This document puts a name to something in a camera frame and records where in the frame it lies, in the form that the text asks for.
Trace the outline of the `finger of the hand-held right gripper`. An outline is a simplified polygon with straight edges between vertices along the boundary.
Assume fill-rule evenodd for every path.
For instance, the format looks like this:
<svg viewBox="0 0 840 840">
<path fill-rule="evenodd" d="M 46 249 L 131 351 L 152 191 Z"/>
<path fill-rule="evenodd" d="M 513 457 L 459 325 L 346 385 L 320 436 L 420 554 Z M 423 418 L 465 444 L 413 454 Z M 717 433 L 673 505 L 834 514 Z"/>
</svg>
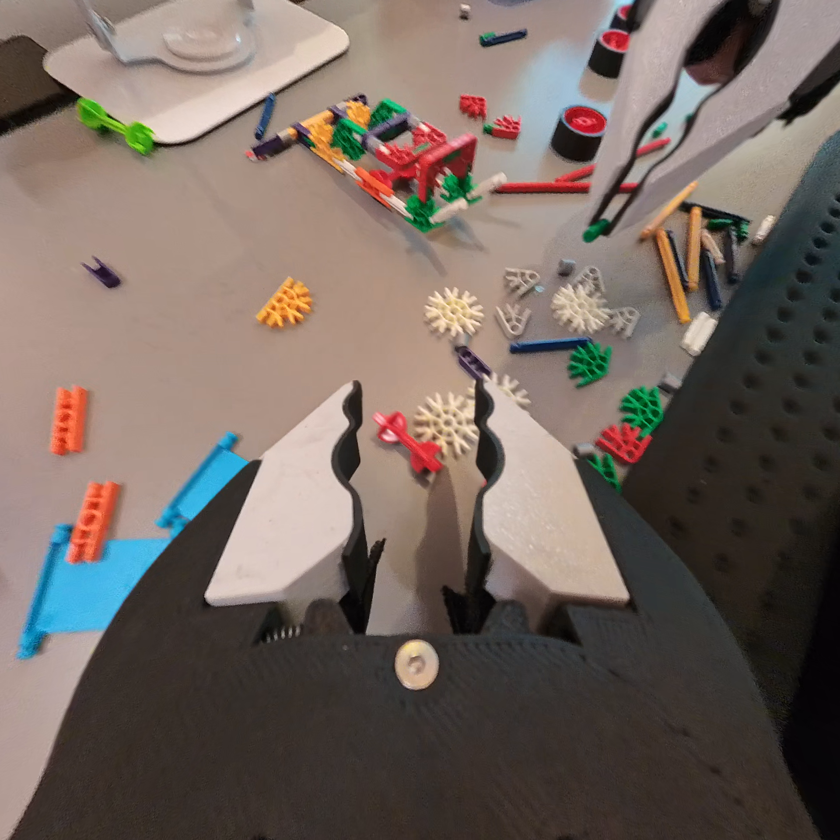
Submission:
<svg viewBox="0 0 840 840">
<path fill-rule="evenodd" d="M 703 30 L 727 5 L 719 3 L 689 49 L 681 74 Z M 728 38 L 717 41 L 721 51 L 734 58 L 733 78 L 713 86 L 717 89 L 696 107 L 681 140 L 640 179 L 625 201 L 641 189 L 641 203 L 632 201 L 619 228 L 608 235 L 644 220 L 679 188 L 780 119 L 793 90 L 826 56 L 838 56 L 838 2 L 747 2 L 747 17 L 749 26 L 734 26 Z"/>
<path fill-rule="evenodd" d="M 631 202 L 641 203 L 638 189 L 609 223 L 602 223 L 635 161 L 638 143 L 671 103 L 686 55 L 719 6 L 718 1 L 633 4 L 628 15 L 633 32 L 591 180 L 589 228 L 617 230 Z"/>
</svg>

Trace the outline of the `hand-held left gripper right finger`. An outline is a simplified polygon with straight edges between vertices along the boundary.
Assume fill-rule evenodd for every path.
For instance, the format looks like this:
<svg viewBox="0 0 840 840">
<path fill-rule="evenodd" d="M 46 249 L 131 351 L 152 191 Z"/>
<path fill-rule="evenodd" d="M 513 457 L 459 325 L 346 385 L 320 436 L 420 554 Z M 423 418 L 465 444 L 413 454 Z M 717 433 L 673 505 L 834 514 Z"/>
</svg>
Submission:
<svg viewBox="0 0 840 840">
<path fill-rule="evenodd" d="M 516 602 L 533 631 L 566 606 L 622 609 L 631 596 L 567 447 L 490 382 L 476 386 L 476 466 L 463 591 L 443 589 L 455 634 Z"/>
</svg>

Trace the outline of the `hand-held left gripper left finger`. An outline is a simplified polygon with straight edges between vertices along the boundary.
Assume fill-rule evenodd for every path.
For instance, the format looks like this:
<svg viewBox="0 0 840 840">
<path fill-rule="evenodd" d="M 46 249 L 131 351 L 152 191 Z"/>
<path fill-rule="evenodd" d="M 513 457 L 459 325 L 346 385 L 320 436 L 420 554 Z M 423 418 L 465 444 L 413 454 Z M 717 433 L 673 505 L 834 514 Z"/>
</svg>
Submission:
<svg viewBox="0 0 840 840">
<path fill-rule="evenodd" d="M 207 604 L 275 603 L 302 624 L 311 603 L 331 600 L 365 633 L 382 547 L 369 551 L 351 483 L 362 421 L 362 386 L 349 381 L 261 456 Z"/>
</svg>

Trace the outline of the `yellow fan connector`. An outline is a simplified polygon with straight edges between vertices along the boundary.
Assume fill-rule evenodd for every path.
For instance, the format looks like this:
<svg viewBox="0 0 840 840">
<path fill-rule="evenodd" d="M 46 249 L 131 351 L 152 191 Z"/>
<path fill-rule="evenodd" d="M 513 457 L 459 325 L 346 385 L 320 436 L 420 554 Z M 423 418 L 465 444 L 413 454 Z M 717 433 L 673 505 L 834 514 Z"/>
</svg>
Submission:
<svg viewBox="0 0 840 840">
<path fill-rule="evenodd" d="M 276 292 L 257 312 L 257 322 L 272 328 L 283 329 L 301 323 L 312 312 L 312 296 L 309 288 L 291 277 L 280 285 Z"/>
</svg>

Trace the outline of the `multicoloured toy frame assembly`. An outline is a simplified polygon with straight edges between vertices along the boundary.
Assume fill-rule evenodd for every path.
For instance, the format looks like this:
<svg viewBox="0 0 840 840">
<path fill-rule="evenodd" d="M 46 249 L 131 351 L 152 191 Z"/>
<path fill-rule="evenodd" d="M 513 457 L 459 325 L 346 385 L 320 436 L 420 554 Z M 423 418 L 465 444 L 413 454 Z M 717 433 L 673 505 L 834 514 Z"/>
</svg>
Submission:
<svg viewBox="0 0 840 840">
<path fill-rule="evenodd" d="M 445 226 L 508 182 L 502 172 L 476 180 L 475 158 L 471 175 L 464 180 L 448 168 L 441 172 L 434 195 L 422 203 L 416 194 L 418 159 L 454 138 L 391 99 L 350 110 L 345 110 L 343 103 L 328 108 L 343 109 L 343 118 L 315 134 L 310 142 L 289 144 L 284 151 L 294 146 L 309 150 L 421 233 Z"/>
</svg>

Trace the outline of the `person's right hand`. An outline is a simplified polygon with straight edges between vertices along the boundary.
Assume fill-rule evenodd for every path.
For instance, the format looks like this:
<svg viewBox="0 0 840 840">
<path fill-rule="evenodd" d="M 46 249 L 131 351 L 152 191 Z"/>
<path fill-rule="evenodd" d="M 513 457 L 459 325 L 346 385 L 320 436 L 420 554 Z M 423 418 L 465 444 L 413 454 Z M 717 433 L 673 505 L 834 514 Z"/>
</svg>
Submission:
<svg viewBox="0 0 840 840">
<path fill-rule="evenodd" d="M 697 63 L 686 65 L 687 75 L 702 87 L 719 86 L 734 76 L 734 58 L 718 54 Z"/>
</svg>

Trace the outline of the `white snowflake connector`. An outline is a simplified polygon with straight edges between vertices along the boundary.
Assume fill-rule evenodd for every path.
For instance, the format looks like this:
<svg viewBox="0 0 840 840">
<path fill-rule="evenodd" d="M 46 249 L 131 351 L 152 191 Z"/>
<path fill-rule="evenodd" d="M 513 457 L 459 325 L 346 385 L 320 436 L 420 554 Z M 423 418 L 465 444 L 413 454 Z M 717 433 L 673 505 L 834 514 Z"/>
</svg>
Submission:
<svg viewBox="0 0 840 840">
<path fill-rule="evenodd" d="M 429 395 L 416 409 L 413 436 L 436 444 L 442 459 L 457 459 L 478 442 L 475 410 L 475 399 L 467 395 Z"/>
<path fill-rule="evenodd" d="M 426 325 L 452 341 L 470 337 L 482 326 L 485 313 L 476 296 L 467 290 L 445 288 L 427 297 L 424 305 Z"/>
<path fill-rule="evenodd" d="M 516 403 L 524 410 L 527 410 L 528 407 L 531 405 L 528 392 L 524 388 L 520 387 L 520 383 L 518 380 L 511 378 L 508 374 L 503 374 L 502 376 L 499 376 L 498 373 L 492 372 L 490 374 L 485 374 L 483 376 L 482 381 L 485 384 L 489 382 L 494 384 L 501 392 L 507 394 L 514 403 Z M 476 384 L 477 381 L 473 381 L 473 383 L 467 389 L 467 394 L 465 398 L 467 411 L 475 411 Z"/>
<path fill-rule="evenodd" d="M 551 311 L 557 323 L 578 335 L 601 331 L 613 316 L 599 292 L 572 285 L 560 287 L 553 294 Z"/>
</svg>

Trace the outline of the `red spool piece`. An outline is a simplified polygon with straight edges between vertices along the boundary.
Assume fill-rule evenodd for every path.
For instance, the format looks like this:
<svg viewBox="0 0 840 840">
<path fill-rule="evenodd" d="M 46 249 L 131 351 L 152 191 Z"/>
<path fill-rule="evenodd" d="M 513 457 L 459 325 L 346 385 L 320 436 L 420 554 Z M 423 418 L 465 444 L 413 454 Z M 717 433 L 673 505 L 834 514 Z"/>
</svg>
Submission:
<svg viewBox="0 0 840 840">
<path fill-rule="evenodd" d="M 403 413 L 393 412 L 372 415 L 377 426 L 377 438 L 389 445 L 403 446 L 408 455 L 408 463 L 415 474 L 436 474 L 443 467 L 439 455 L 441 448 L 433 440 L 421 442 L 412 436 Z"/>
</svg>

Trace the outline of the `orange connector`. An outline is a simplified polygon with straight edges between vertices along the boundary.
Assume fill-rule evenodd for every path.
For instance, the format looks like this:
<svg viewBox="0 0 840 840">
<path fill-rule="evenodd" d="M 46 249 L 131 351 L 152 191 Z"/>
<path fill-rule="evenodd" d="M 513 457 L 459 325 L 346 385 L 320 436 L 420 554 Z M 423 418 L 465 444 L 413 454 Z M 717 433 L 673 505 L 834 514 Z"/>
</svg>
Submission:
<svg viewBox="0 0 840 840">
<path fill-rule="evenodd" d="M 90 482 L 66 553 L 69 564 L 100 561 L 122 486 L 114 481 Z"/>
<path fill-rule="evenodd" d="M 49 451 L 52 455 L 64 456 L 83 451 L 87 409 L 87 389 L 78 385 L 73 385 L 70 389 L 56 389 L 49 441 Z"/>
</svg>

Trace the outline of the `black perforated foam strip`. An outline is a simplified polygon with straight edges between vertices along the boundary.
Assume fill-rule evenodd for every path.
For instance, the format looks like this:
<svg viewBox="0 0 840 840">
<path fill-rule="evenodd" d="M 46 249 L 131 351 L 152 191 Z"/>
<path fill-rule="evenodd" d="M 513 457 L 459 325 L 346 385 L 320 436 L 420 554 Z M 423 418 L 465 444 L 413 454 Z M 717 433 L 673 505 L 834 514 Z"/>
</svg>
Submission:
<svg viewBox="0 0 840 840">
<path fill-rule="evenodd" d="M 815 154 L 623 494 L 791 713 L 838 538 L 839 138 Z"/>
</svg>

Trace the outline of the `white tray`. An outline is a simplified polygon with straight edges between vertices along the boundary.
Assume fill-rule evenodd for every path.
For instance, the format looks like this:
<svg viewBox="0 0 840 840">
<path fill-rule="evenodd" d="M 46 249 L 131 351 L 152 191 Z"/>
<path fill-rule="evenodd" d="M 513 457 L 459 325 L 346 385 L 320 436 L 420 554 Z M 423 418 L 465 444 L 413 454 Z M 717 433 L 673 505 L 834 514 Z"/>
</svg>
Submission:
<svg viewBox="0 0 840 840">
<path fill-rule="evenodd" d="M 113 24 L 76 2 L 87 36 L 45 72 L 98 105 L 85 120 L 140 123 L 156 145 L 192 142 L 345 54 L 349 35 L 285 1 L 153 2 Z"/>
</svg>

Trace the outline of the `lime green toy piece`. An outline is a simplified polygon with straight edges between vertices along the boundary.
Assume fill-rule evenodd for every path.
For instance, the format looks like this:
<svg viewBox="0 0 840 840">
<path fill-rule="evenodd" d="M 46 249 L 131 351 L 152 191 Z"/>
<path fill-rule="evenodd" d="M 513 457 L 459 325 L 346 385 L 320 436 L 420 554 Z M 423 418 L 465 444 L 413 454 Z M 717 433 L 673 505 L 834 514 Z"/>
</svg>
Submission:
<svg viewBox="0 0 840 840">
<path fill-rule="evenodd" d="M 122 136 L 124 142 L 133 151 L 148 155 L 155 148 L 154 133 L 144 123 L 121 122 L 111 117 L 103 106 L 89 98 L 79 98 L 76 102 L 76 110 L 81 124 L 100 133 L 111 132 Z"/>
</svg>

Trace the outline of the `black box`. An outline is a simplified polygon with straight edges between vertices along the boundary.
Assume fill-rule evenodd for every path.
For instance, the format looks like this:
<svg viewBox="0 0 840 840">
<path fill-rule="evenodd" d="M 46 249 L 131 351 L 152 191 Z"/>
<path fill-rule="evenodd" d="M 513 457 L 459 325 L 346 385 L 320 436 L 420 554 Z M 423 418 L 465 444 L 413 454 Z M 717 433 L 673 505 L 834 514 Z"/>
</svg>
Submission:
<svg viewBox="0 0 840 840">
<path fill-rule="evenodd" d="M 49 116 L 78 100 L 43 67 L 46 49 L 26 35 L 1 42 L 1 135 Z"/>
</svg>

